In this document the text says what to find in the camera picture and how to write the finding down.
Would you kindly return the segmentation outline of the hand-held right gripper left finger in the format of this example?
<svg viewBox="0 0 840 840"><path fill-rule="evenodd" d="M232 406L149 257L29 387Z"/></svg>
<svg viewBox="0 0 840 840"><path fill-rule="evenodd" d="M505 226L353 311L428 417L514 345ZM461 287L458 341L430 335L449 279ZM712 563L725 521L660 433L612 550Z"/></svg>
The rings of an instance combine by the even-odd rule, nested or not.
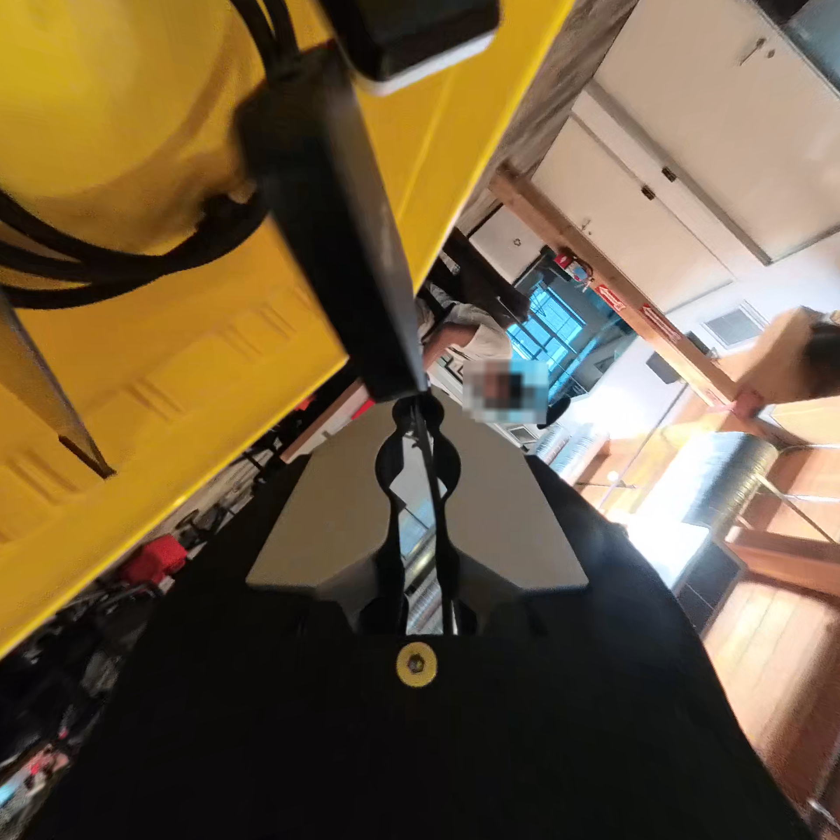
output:
<svg viewBox="0 0 840 840"><path fill-rule="evenodd" d="M375 405L315 448L247 584L338 604L352 629L404 631L406 573L392 485L413 399Z"/></svg>

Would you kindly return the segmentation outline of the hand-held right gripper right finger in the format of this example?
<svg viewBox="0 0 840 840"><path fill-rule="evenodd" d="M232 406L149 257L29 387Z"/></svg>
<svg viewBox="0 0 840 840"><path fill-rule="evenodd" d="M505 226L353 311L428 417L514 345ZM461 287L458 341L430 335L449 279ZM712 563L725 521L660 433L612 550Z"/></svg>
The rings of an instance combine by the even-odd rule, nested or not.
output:
<svg viewBox="0 0 840 840"><path fill-rule="evenodd" d="M525 454L492 426L478 422L447 394L432 394L443 411L436 439L455 448L458 478L444 514L458 555L460 606L479 627L501 606L529 595L582 592L589 580L535 479Z"/></svg>

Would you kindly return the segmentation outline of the large yellow plastic bin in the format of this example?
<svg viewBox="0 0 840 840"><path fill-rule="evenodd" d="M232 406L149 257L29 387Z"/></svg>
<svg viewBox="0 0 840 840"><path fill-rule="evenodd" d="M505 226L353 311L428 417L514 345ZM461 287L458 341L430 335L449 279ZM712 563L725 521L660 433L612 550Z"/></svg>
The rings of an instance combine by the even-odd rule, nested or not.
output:
<svg viewBox="0 0 840 840"><path fill-rule="evenodd" d="M359 92L415 287L572 7L502 2L478 56ZM230 123L263 77L229 2L2 2L2 188L97 245L168 249L206 196L244 196ZM116 474L2 388L2 655L345 359L269 224L211 265L21 318Z"/></svg>

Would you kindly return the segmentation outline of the dark hub adapter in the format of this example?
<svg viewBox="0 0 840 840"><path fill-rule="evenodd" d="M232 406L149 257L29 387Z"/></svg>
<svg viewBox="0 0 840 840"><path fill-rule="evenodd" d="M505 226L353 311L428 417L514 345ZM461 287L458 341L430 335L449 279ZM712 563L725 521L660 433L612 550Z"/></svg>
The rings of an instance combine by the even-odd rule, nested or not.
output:
<svg viewBox="0 0 840 840"><path fill-rule="evenodd" d="M484 51L501 24L498 1L320 1L345 63L387 96Z"/></svg>

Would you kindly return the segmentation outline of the large paned window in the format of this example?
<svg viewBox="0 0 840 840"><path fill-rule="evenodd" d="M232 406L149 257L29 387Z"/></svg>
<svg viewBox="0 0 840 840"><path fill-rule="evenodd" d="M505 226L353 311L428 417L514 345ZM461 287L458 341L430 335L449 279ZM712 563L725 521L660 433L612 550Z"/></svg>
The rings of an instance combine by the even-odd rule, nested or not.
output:
<svg viewBox="0 0 840 840"><path fill-rule="evenodd" d="M530 302L525 320L509 328L512 348L549 369L549 400L591 392L637 338L592 289L536 263L515 283Z"/></svg>

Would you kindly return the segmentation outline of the black office chair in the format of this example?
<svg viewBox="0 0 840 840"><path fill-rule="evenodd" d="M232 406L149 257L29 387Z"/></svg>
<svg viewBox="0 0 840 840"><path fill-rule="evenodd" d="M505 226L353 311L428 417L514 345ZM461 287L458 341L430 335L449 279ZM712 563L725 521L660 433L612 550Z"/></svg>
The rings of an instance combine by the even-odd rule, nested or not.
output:
<svg viewBox="0 0 840 840"><path fill-rule="evenodd" d="M504 329L524 323L530 299L497 272L457 228L438 253L426 283L490 315Z"/></svg>

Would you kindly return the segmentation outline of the red fire extinguisher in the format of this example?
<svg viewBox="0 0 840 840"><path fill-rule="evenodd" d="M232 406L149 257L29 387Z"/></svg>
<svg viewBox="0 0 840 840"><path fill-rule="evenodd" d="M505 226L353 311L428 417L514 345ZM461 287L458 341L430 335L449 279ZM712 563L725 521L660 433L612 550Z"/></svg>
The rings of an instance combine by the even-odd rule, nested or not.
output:
<svg viewBox="0 0 840 840"><path fill-rule="evenodd" d="M553 263L571 280L581 285L590 285L594 279L593 268L570 248L560 248L553 257Z"/></svg>

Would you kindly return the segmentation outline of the white recycling bin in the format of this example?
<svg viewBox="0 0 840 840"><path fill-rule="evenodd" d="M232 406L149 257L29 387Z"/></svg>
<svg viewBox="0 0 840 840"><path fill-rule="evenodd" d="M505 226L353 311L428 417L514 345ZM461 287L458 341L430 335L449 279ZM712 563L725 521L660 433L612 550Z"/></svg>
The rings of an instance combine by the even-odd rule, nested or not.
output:
<svg viewBox="0 0 840 840"><path fill-rule="evenodd" d="M468 240L512 285L539 260L545 247L543 239L504 205L489 215Z"/></svg>

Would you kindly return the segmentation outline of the black bin divider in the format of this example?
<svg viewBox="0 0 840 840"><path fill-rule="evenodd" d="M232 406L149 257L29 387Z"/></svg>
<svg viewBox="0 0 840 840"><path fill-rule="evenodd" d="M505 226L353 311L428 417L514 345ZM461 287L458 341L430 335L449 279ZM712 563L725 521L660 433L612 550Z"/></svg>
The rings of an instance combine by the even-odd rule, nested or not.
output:
<svg viewBox="0 0 840 840"><path fill-rule="evenodd" d="M411 272L334 43L283 62L237 109L248 174L377 402L427 390Z"/></svg>

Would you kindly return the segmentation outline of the white door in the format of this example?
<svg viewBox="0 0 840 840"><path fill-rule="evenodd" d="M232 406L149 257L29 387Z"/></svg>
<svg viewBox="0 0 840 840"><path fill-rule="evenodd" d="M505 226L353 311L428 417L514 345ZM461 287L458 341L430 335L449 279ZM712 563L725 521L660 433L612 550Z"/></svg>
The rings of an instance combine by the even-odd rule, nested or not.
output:
<svg viewBox="0 0 840 840"><path fill-rule="evenodd" d="M753 3L638 2L593 83L765 265L838 233L838 93Z"/></svg>
<svg viewBox="0 0 840 840"><path fill-rule="evenodd" d="M719 258L576 117L566 121L532 182L664 312L734 281Z"/></svg>

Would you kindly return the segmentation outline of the silver air duct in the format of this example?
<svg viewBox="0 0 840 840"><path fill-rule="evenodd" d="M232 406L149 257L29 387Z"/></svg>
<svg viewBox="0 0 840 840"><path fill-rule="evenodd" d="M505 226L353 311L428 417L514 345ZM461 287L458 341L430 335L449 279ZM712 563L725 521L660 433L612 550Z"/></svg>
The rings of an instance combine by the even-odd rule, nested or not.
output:
<svg viewBox="0 0 840 840"><path fill-rule="evenodd" d="M710 433L690 446L686 510L680 520L720 533L748 506L780 450L744 432Z"/></svg>

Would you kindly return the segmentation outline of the wooden post with red stickers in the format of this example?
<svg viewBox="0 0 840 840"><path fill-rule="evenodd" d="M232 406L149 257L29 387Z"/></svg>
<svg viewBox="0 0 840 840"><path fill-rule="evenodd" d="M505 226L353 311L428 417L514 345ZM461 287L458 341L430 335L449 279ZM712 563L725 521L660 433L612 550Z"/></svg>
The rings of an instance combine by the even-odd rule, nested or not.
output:
<svg viewBox="0 0 840 840"><path fill-rule="evenodd" d="M644 339L709 407L737 431L754 434L782 448L793 437L760 418L765 407L758 394L738 385L704 355L666 315L628 279L572 222L508 162L490 178L489 190L542 242L566 247L593 269L595 292Z"/></svg>

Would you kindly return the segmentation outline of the wall vent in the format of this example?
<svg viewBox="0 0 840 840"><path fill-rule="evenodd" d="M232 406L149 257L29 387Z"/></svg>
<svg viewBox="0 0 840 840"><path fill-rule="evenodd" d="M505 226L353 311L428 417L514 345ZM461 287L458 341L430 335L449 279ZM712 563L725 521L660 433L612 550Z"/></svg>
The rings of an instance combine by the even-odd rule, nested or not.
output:
<svg viewBox="0 0 840 840"><path fill-rule="evenodd" d="M747 301L700 322L715 346L726 351L755 341L768 325L767 319Z"/></svg>

